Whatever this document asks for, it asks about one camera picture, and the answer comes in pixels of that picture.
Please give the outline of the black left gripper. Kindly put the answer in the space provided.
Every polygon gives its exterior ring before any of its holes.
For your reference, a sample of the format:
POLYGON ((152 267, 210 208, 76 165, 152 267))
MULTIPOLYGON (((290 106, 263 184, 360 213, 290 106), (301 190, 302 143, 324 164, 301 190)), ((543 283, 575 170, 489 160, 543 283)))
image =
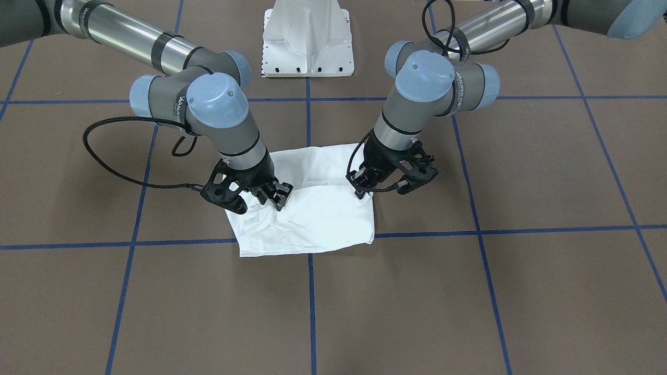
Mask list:
POLYGON ((386 180, 396 169, 403 175, 410 176, 411 168, 405 168, 402 162, 410 161, 410 146, 397 150, 386 147, 374 133, 369 133, 364 144, 364 161, 362 169, 348 171, 346 178, 355 190, 357 199, 373 192, 377 180, 386 180))

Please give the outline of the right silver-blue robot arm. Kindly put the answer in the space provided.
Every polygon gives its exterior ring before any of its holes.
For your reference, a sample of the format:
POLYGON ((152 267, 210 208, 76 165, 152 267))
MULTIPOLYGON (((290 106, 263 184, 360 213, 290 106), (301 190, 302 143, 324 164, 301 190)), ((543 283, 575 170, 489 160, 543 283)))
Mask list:
POLYGON ((240 215, 248 208, 242 192, 276 210, 286 206, 293 187, 276 178, 243 93, 252 78, 243 55, 214 53, 105 1, 2 1, 2 47, 51 35, 94 41, 158 71, 131 86, 129 120, 167 126, 183 138, 208 138, 220 153, 204 185, 170 189, 194 190, 240 215))

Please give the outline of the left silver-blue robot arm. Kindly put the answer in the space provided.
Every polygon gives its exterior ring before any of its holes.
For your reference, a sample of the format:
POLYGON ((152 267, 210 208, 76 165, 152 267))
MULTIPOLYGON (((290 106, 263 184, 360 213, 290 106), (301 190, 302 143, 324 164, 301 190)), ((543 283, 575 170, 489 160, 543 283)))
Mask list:
POLYGON ((372 192, 396 170, 402 177, 386 191, 404 195, 432 181, 438 171, 417 137, 432 117, 488 107, 499 95, 500 78, 492 66, 469 64, 471 56, 493 53, 510 38, 548 24, 632 40, 653 27, 665 13, 665 1, 505 1, 426 39, 398 41, 385 56, 394 78, 374 128, 358 148, 364 159, 346 178, 358 199, 372 192))

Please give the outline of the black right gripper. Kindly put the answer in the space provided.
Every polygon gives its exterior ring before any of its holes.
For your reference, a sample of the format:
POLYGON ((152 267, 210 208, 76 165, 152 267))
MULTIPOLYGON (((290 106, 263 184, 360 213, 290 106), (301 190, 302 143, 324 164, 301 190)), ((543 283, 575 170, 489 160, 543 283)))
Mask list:
POLYGON ((230 170, 236 185, 244 191, 253 191, 253 196, 262 206, 270 200, 277 211, 286 206, 293 185, 277 181, 274 164, 268 151, 253 168, 230 170))

